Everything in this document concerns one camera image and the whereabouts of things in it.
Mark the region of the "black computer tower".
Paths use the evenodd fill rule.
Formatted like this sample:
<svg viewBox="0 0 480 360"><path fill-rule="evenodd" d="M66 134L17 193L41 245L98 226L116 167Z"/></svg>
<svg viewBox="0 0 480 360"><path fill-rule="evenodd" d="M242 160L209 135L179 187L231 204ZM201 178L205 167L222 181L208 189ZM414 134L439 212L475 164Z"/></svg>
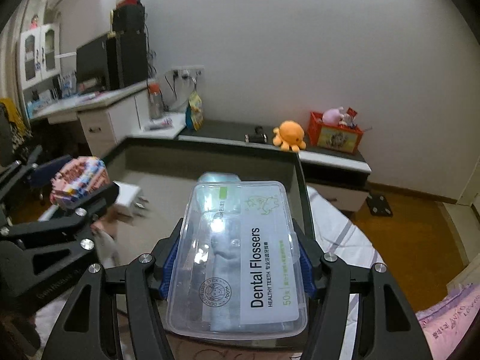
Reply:
<svg viewBox="0 0 480 360"><path fill-rule="evenodd" d="M123 89L147 80L146 35L121 33L106 39L107 88Z"/></svg>

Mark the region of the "white glass door cabinet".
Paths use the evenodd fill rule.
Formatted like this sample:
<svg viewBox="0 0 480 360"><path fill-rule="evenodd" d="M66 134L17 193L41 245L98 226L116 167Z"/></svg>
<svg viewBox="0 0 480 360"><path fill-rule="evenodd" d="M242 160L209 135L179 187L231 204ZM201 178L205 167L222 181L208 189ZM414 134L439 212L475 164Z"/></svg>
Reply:
<svg viewBox="0 0 480 360"><path fill-rule="evenodd" d="M26 90L60 74L58 24L45 24L21 33L19 77Z"/></svg>

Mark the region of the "small doll figurine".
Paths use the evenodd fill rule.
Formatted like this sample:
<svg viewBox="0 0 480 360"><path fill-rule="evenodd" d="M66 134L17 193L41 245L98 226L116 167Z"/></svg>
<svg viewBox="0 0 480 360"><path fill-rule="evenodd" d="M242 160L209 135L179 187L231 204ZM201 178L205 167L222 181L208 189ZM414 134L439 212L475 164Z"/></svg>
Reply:
<svg viewBox="0 0 480 360"><path fill-rule="evenodd" d="M38 14L35 14L35 15L31 18L29 28L30 28L30 29L36 29L36 28L38 28L38 27L39 27L39 16L38 16Z"/></svg>

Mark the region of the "orange cap water bottle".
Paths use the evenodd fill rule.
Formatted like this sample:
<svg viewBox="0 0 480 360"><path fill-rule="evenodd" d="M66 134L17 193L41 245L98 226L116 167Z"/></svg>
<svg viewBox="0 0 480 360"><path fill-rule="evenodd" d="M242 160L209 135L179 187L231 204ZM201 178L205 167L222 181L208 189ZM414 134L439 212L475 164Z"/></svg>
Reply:
<svg viewBox="0 0 480 360"><path fill-rule="evenodd" d="M149 116L151 119L159 119L164 113L163 95L157 82L148 85Z"/></svg>

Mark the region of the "orange octopus plush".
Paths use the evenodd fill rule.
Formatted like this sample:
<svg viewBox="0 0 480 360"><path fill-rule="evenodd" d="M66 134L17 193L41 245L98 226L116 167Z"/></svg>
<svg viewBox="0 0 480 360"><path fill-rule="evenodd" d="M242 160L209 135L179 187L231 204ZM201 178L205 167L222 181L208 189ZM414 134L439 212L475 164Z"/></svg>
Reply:
<svg viewBox="0 0 480 360"><path fill-rule="evenodd" d="M281 150L299 153L301 150L306 149L304 130L295 121L286 120L272 132L274 134L272 144Z"/></svg>

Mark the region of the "black floor scale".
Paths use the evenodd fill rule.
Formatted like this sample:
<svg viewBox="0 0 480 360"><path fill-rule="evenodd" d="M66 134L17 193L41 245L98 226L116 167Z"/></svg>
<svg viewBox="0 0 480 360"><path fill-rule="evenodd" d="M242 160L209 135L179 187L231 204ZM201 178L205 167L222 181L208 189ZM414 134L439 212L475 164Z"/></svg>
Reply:
<svg viewBox="0 0 480 360"><path fill-rule="evenodd" d="M382 194L370 193L366 198L367 207L373 216L391 217L393 212L391 207Z"/></svg>

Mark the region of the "pink pig doll figure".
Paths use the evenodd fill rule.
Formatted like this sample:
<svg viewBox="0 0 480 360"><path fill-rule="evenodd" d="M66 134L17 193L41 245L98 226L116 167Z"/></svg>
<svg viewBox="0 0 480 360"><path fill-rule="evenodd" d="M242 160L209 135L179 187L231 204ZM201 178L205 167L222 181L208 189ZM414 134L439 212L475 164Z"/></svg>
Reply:
<svg viewBox="0 0 480 360"><path fill-rule="evenodd" d="M96 253L100 263L105 268L118 266L118 248L116 238L118 222L116 214L105 214L91 225L94 235Z"/></svg>

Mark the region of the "white desk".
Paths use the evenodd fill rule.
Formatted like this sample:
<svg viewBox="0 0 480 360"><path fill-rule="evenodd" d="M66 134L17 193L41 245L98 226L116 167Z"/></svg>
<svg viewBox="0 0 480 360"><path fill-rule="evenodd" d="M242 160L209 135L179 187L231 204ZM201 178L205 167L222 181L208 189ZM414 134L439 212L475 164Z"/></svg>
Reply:
<svg viewBox="0 0 480 360"><path fill-rule="evenodd" d="M30 119L56 125L79 121L92 155L101 157L149 121L148 82L59 100Z"/></svg>

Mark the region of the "white nightstand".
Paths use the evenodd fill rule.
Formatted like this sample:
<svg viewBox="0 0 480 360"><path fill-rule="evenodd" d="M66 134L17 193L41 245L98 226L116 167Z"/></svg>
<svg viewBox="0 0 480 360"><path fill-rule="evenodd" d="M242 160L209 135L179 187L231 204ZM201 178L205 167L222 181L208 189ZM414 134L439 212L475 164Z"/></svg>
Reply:
<svg viewBox="0 0 480 360"><path fill-rule="evenodd" d="M154 139L175 139L185 128L185 114L167 112L160 119L145 119L140 126L129 133L130 137L148 137Z"/></svg>

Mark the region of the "pink plush toy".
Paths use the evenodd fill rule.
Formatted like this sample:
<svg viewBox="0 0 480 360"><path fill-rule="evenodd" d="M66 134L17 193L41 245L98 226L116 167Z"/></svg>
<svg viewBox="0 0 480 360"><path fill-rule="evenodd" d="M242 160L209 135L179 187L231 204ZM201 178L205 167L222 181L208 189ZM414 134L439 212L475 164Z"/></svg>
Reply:
<svg viewBox="0 0 480 360"><path fill-rule="evenodd" d="M331 108L325 111L321 117L324 125L338 126L343 121L344 108Z"/></svg>

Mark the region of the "black computer monitor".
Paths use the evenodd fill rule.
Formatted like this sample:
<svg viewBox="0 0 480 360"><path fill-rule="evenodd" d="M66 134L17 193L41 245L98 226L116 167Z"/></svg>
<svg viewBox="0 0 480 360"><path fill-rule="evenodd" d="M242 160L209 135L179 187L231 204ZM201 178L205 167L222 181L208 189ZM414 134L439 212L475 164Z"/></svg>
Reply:
<svg viewBox="0 0 480 360"><path fill-rule="evenodd" d="M107 89L106 34L96 37L76 50L76 85L80 94Z"/></svg>

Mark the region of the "red toy box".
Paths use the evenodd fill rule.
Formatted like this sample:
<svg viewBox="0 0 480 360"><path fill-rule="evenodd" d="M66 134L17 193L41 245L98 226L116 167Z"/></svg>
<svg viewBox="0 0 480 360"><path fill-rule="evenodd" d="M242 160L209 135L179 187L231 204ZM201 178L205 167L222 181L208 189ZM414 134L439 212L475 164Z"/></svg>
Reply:
<svg viewBox="0 0 480 360"><path fill-rule="evenodd" d="M359 127L327 125L321 112L311 111L307 126L307 137L311 146L355 154L364 135Z"/></svg>

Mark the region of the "pink black storage box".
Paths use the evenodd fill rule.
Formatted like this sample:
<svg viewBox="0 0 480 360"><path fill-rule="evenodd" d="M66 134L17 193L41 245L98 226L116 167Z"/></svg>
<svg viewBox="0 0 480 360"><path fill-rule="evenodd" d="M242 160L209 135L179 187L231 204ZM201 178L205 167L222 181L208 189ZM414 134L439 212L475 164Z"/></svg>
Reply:
<svg viewBox="0 0 480 360"><path fill-rule="evenodd" d="M167 334L250 348L307 340L299 234L312 235L295 154L211 142L126 138L104 158L111 176L141 173L163 235L130 264L86 271L47 341L45 359L102 359L107 304L124 292L137 359L169 359Z"/></svg>

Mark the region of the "clear dental flossers box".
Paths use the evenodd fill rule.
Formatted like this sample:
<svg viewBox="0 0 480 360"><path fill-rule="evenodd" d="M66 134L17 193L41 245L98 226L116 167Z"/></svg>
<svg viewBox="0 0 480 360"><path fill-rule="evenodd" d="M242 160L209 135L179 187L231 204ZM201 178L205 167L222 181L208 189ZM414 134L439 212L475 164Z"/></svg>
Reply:
<svg viewBox="0 0 480 360"><path fill-rule="evenodd" d="M287 192L275 180L203 174L185 209L166 324L227 341L300 334L308 324Z"/></svg>

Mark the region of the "black speaker box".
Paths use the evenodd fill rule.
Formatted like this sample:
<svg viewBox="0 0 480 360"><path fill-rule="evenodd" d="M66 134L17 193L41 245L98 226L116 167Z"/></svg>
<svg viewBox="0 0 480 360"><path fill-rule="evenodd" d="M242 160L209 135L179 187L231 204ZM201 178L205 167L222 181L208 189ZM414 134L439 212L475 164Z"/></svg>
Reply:
<svg viewBox="0 0 480 360"><path fill-rule="evenodd" d="M142 4L130 4L112 11L112 30L116 33L143 32L145 8Z"/></svg>

